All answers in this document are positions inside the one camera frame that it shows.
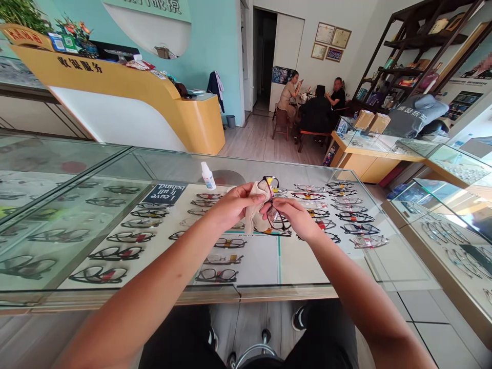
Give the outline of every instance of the trash can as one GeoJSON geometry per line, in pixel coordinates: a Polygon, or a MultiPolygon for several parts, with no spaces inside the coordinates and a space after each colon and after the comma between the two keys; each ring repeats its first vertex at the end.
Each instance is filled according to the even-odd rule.
{"type": "Polygon", "coordinates": [[[236,116],[226,115],[225,118],[227,119],[227,126],[229,128],[236,128],[236,116]]]}

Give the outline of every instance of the spray bottle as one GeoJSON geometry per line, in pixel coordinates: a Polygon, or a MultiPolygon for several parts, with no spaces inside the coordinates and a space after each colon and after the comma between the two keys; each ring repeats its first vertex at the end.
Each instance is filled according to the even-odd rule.
{"type": "Polygon", "coordinates": [[[203,180],[205,181],[207,189],[216,189],[217,186],[215,186],[214,175],[212,174],[212,171],[209,169],[205,161],[201,162],[201,175],[203,177],[203,180]]]}

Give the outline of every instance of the hand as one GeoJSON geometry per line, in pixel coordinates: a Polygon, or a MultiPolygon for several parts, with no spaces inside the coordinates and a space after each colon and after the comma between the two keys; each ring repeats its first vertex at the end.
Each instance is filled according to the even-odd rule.
{"type": "Polygon", "coordinates": [[[243,184],[227,192],[210,210],[203,216],[212,222],[221,233],[231,229],[246,215],[246,207],[257,205],[265,200],[265,195],[248,197],[253,189],[254,182],[243,184]]]}
{"type": "MultiPolygon", "coordinates": [[[[270,206],[270,203],[266,203],[260,210],[265,220],[270,206]]],[[[294,231],[304,241],[309,243],[313,239],[322,237],[323,231],[321,228],[313,221],[307,210],[297,200],[275,197],[273,199],[273,206],[281,215],[287,218],[294,231]]]]}

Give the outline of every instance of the door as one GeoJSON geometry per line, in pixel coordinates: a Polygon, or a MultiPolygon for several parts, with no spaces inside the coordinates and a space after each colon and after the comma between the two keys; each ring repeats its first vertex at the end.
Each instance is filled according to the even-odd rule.
{"type": "MultiPolygon", "coordinates": [[[[277,16],[277,34],[275,36],[273,66],[289,69],[297,68],[297,59],[299,58],[303,30],[303,19],[284,14],[279,14],[277,16]]],[[[272,83],[269,108],[271,112],[275,110],[275,104],[278,103],[284,87],[284,85],[272,83]]]]}

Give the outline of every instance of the forearm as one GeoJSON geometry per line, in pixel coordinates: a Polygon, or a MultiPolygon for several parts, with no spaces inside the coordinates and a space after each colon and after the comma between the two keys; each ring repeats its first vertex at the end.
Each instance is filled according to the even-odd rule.
{"type": "Polygon", "coordinates": [[[196,222],[90,318],[62,367],[104,368],[131,360],[166,318],[220,235],[207,217],[196,222]]]}
{"type": "Polygon", "coordinates": [[[368,341],[412,335],[383,289],[328,236],[323,234],[309,245],[344,308],[368,341]]]}

